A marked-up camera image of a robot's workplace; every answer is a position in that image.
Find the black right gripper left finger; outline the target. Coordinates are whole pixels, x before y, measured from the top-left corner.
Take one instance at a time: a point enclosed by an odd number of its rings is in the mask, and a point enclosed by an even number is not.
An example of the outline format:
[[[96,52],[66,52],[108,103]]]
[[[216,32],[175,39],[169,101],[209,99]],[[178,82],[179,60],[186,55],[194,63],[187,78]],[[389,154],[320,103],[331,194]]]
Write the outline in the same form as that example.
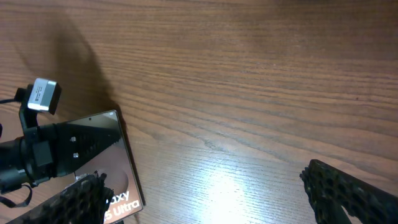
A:
[[[11,224],[103,224],[114,190],[107,175],[84,174],[63,191],[10,221]]]

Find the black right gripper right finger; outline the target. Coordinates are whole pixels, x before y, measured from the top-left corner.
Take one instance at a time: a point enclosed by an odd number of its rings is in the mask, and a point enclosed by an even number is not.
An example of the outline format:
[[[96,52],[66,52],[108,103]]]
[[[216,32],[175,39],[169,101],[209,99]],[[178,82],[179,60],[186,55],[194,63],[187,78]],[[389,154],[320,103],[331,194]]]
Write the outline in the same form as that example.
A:
[[[397,197],[320,160],[312,159],[300,178],[317,223],[397,224]]]

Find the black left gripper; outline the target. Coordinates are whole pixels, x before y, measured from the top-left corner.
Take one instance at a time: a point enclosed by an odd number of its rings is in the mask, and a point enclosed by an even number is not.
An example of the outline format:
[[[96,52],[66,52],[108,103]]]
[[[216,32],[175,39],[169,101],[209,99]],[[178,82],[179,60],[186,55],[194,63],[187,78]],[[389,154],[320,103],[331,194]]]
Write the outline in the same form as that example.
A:
[[[117,129],[71,123],[24,130],[19,152],[31,187],[71,174],[114,143]]]

